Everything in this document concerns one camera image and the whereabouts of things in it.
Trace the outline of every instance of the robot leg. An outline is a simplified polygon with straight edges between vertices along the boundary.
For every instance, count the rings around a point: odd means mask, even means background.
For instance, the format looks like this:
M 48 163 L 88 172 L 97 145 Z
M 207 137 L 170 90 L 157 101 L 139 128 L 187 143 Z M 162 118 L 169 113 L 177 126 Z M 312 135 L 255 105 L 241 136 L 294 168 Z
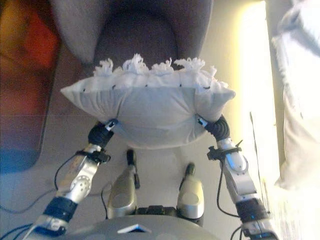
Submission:
M 204 190 L 199 179 L 194 177 L 195 164 L 189 163 L 182 179 L 177 201 L 177 215 L 200 226 L 205 211 Z
M 136 189 L 140 187 L 136 167 L 136 155 L 133 150 L 127 151 L 128 166 L 117 178 L 106 206 L 107 217 L 113 219 L 135 213 L 137 208 Z

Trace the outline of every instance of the white pillow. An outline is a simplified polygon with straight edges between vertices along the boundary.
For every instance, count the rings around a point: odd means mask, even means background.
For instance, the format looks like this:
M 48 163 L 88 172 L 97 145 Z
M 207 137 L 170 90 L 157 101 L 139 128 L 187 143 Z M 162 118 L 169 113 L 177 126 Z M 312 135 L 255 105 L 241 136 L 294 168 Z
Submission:
M 61 89 L 78 108 L 106 123 L 117 119 L 114 133 L 133 148 L 160 149 L 186 145 L 205 133 L 197 115 L 215 122 L 225 103 L 235 96 L 214 78 L 216 70 L 201 70 L 205 62 L 171 60 L 149 70 L 135 54 L 122 68 L 101 61 L 94 76 Z

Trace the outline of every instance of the white fringe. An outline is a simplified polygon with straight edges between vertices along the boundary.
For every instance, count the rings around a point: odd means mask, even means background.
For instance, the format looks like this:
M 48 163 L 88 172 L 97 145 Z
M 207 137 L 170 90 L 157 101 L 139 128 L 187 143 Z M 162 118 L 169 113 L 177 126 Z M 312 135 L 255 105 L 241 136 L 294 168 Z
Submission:
M 149 72 L 149 68 L 144 63 L 144 59 L 138 53 L 136 53 L 132 59 L 125 61 L 122 69 L 125 72 L 135 74 L 145 74 Z
M 186 60 L 185 59 L 175 60 L 174 63 L 178 66 L 183 66 L 184 69 L 187 71 L 190 71 L 190 70 L 199 71 L 206 64 L 205 61 L 197 57 L 193 59 L 188 57 Z
M 140 56 L 140 54 L 136 53 L 132 59 L 129 59 L 124 62 L 121 67 L 118 67 L 113 71 L 114 64 L 110 58 L 108 60 L 100 61 L 100 66 L 95 67 L 95 71 L 93 71 L 93 75 L 95 77 L 107 77 L 112 74 L 121 74 L 123 72 L 127 73 L 135 73 L 139 75 L 143 74 L 154 74 L 157 76 L 162 76 L 166 74 L 174 73 L 174 69 L 171 67 L 172 59 L 166 60 L 165 63 L 161 62 L 160 64 L 154 64 L 149 70 L 149 68 L 144 63 L 144 59 Z M 174 64 L 178 66 L 183 66 L 182 71 L 195 71 L 198 72 L 205 65 L 205 61 L 195 57 L 193 59 L 178 59 L 174 61 Z M 209 73 L 209 77 L 213 78 L 216 74 L 217 70 L 212 66 L 211 71 Z
M 150 73 L 161 76 L 165 74 L 172 74 L 175 70 L 171 67 L 172 59 L 166 60 L 165 63 L 154 64 L 151 68 Z
M 101 66 L 96 66 L 93 75 L 95 77 L 107 77 L 110 76 L 113 72 L 114 63 L 110 58 L 105 61 L 100 61 Z

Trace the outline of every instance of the chair backrest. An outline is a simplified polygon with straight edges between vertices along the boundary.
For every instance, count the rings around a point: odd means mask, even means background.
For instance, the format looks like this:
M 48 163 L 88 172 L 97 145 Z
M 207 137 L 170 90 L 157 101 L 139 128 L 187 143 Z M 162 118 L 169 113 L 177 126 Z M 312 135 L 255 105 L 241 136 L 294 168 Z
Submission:
M 122 12 L 146 12 L 170 24 L 178 58 L 200 54 L 213 0 L 51 0 L 62 39 L 84 64 L 92 64 L 105 24 Z

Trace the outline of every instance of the black strap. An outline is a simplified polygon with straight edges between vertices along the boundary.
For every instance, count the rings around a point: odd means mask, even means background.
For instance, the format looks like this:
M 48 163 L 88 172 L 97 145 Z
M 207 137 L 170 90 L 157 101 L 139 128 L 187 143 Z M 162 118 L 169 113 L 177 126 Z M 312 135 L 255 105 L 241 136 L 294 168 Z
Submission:
M 220 160 L 225 159 L 227 154 L 241 152 L 241 147 L 234 147 L 227 150 L 215 149 L 214 146 L 209 147 L 209 152 L 207 153 L 207 157 L 209 160 Z
M 86 151 L 77 151 L 76 155 L 83 155 L 89 157 L 91 160 L 95 161 L 96 163 L 107 163 L 110 161 L 111 157 L 101 151 L 94 151 L 93 153 L 86 152 Z

